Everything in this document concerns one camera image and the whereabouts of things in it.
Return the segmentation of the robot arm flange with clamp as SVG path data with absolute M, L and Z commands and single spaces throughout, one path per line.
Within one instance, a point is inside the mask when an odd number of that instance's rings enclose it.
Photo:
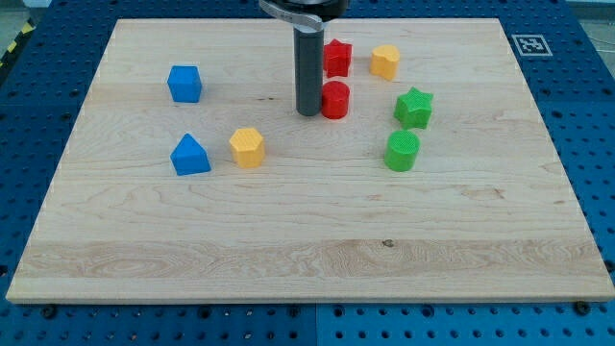
M 259 0 L 259 7 L 270 16 L 312 33 L 326 28 L 328 22 L 347 11 L 349 0 Z

